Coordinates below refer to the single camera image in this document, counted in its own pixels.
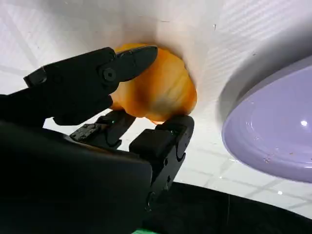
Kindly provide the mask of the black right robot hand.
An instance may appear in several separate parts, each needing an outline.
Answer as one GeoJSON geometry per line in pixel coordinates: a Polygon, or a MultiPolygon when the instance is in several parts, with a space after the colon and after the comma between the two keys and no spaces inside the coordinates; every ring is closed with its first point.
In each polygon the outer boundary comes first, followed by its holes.
{"type": "Polygon", "coordinates": [[[0,231],[3,234],[130,234],[178,173],[194,120],[177,115],[144,130],[129,151],[135,118],[109,108],[123,81],[158,48],[106,47],[50,63],[0,97],[0,231]]]}

